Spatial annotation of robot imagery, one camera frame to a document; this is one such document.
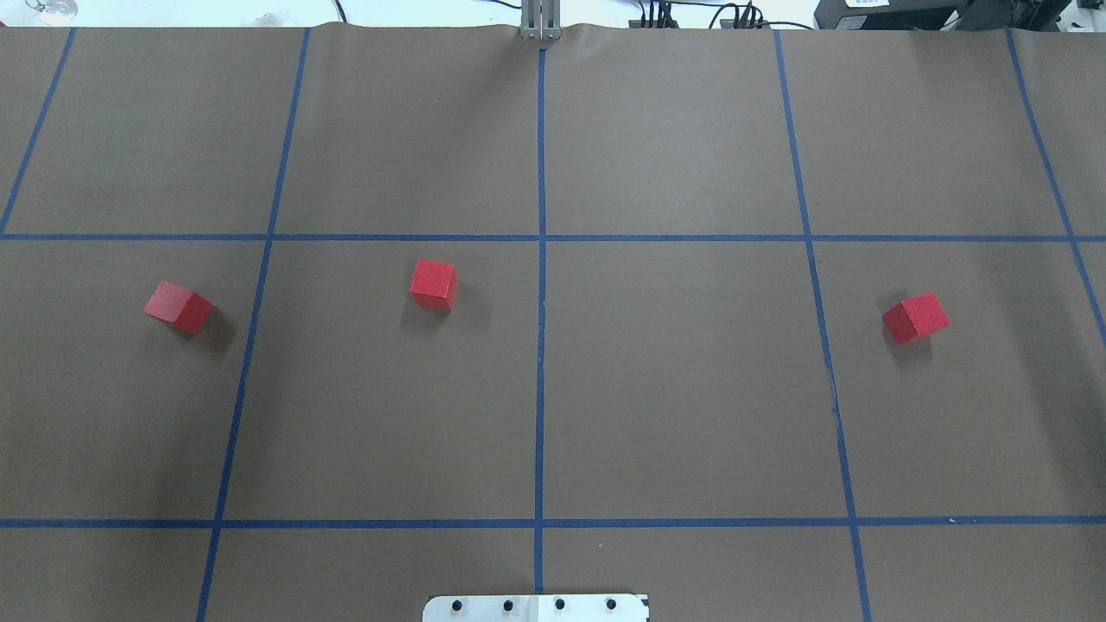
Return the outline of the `red block placed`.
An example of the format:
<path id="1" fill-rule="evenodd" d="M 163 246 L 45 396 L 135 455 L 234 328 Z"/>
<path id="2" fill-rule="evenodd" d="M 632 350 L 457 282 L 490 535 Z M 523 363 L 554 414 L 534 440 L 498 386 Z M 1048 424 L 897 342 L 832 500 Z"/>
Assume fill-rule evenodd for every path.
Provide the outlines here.
<path id="1" fill-rule="evenodd" d="M 457 299 L 459 274 L 452 263 L 419 259 L 410 284 L 410 296 L 420 308 L 449 312 Z"/>
<path id="2" fill-rule="evenodd" d="M 213 304 L 189 288 L 161 281 L 143 305 L 143 313 L 182 333 L 196 335 L 213 313 Z"/>
<path id="3" fill-rule="evenodd" d="M 950 317 L 935 292 L 925 292 L 889 308 L 881 315 L 881 322 L 893 341 L 904 346 L 945 330 L 950 324 Z"/>

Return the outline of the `black box with label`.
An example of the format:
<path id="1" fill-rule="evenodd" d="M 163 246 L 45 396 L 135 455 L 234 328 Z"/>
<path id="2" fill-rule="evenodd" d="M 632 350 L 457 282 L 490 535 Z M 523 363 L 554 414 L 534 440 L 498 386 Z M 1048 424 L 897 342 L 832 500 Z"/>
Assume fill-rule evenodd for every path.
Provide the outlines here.
<path id="1" fill-rule="evenodd" d="M 968 1 L 820 1 L 814 9 L 820 30 L 939 31 L 950 28 Z"/>

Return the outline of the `brown paper table mat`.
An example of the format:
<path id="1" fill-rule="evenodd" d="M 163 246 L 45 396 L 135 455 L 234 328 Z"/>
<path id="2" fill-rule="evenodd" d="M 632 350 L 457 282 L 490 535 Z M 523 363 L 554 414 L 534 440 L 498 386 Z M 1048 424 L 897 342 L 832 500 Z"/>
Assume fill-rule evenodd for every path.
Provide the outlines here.
<path id="1" fill-rule="evenodd" d="M 6 28 L 3 619 L 1102 621 L 1102 111 L 1099 33 Z"/>

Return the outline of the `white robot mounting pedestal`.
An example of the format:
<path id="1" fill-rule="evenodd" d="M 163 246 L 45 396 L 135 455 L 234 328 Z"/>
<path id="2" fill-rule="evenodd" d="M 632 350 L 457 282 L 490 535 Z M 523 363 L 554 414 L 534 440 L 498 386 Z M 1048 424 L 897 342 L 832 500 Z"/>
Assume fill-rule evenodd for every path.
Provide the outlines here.
<path id="1" fill-rule="evenodd" d="M 646 595 L 568 593 L 442 595 L 422 607 L 422 621 L 649 621 Z"/>

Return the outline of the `aluminium frame post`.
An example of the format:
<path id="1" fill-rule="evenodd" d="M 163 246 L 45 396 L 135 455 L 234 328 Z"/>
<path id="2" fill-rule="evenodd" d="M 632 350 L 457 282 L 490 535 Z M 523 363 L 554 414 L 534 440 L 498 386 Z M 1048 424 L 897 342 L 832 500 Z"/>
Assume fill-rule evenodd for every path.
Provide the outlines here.
<path id="1" fill-rule="evenodd" d="M 523 0 L 520 6 L 520 37 L 525 41 L 557 41 L 563 35 L 562 1 Z"/>

